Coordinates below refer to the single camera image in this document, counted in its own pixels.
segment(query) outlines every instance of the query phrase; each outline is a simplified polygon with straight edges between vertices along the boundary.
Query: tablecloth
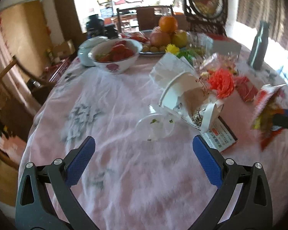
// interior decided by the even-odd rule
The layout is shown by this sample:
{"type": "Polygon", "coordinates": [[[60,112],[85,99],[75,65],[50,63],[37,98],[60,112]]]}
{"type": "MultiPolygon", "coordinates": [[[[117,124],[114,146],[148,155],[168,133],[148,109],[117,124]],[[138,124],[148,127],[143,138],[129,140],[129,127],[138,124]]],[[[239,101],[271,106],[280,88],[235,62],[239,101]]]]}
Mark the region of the tablecloth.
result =
{"type": "MultiPolygon", "coordinates": [[[[242,48],[237,63],[241,72],[248,71],[247,58],[248,51],[242,48]]],[[[139,57],[135,66],[112,75],[98,67],[83,67],[75,59],[34,119],[19,180],[29,161],[37,166],[50,164],[92,136],[96,151],[71,190],[100,229],[188,229],[217,188],[193,153],[196,129],[176,122],[169,137],[139,139],[135,125],[141,108],[157,104],[161,95],[148,76],[157,61],[139,57]]],[[[265,69],[269,67],[257,74],[263,80],[265,69]]],[[[277,77],[273,82],[283,80],[277,77]]],[[[288,107],[287,88],[285,94],[288,107]]],[[[221,116],[238,142],[222,154],[242,165],[262,163],[275,223],[288,208],[288,130],[262,151],[258,131],[250,130],[253,110],[237,92],[226,99],[221,116]]],[[[59,217],[66,220],[53,190],[48,187],[48,191],[59,217]]],[[[223,219],[230,216],[238,194],[239,187],[223,219]]]]}

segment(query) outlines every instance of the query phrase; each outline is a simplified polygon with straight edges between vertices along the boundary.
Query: pink curtain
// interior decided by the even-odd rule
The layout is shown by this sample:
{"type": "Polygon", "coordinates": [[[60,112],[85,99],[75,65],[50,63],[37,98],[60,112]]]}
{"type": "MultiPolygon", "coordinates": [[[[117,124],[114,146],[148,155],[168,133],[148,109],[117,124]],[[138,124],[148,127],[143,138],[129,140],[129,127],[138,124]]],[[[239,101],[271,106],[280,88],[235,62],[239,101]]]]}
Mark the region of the pink curtain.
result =
{"type": "MultiPolygon", "coordinates": [[[[12,56],[8,50],[7,44],[4,41],[4,33],[1,27],[0,18],[0,73],[10,63],[12,56]]],[[[14,66],[3,78],[4,84],[10,89],[14,96],[23,103],[27,110],[35,116],[40,109],[40,104],[32,97],[32,94],[19,73],[16,66],[14,66]]]]}

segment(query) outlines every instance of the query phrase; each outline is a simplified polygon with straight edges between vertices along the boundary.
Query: red flower print on bowl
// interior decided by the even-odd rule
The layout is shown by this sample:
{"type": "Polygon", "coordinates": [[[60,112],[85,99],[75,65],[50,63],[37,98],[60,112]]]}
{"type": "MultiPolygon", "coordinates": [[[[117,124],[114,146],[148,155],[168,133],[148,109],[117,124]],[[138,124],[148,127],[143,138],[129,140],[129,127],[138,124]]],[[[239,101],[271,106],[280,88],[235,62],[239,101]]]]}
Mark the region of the red flower print on bowl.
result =
{"type": "Polygon", "coordinates": [[[119,70],[119,65],[115,63],[111,63],[106,65],[106,67],[110,70],[110,72],[117,72],[119,70]]]}

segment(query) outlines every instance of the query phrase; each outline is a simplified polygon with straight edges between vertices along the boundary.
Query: orange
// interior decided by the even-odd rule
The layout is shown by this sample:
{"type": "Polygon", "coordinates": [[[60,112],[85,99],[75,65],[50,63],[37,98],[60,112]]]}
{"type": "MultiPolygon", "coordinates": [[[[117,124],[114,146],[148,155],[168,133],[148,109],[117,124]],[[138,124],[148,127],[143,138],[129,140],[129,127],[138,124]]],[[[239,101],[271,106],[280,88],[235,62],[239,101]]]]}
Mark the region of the orange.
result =
{"type": "Polygon", "coordinates": [[[162,32],[171,34],[178,28],[178,22],[173,16],[162,16],[159,20],[159,27],[162,32]]]}

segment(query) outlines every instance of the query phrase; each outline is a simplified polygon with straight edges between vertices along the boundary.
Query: metal screw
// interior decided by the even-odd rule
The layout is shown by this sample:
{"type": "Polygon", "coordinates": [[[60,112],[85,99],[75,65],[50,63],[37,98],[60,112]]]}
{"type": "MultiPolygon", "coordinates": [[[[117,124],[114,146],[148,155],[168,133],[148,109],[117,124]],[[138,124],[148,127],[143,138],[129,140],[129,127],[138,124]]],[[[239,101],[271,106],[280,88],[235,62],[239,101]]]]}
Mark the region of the metal screw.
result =
{"type": "Polygon", "coordinates": [[[262,168],[262,165],[261,165],[260,163],[255,163],[255,167],[256,167],[257,169],[261,169],[261,168],[262,168]]]}
{"type": "Polygon", "coordinates": [[[59,165],[59,164],[62,163],[62,159],[61,159],[61,158],[55,159],[53,163],[54,163],[55,165],[59,165]]]}
{"type": "Polygon", "coordinates": [[[33,166],[33,163],[27,163],[26,167],[29,169],[33,166]]]}
{"type": "Polygon", "coordinates": [[[235,162],[234,162],[234,160],[232,160],[232,159],[226,159],[226,163],[227,163],[228,165],[233,165],[235,162]]]}

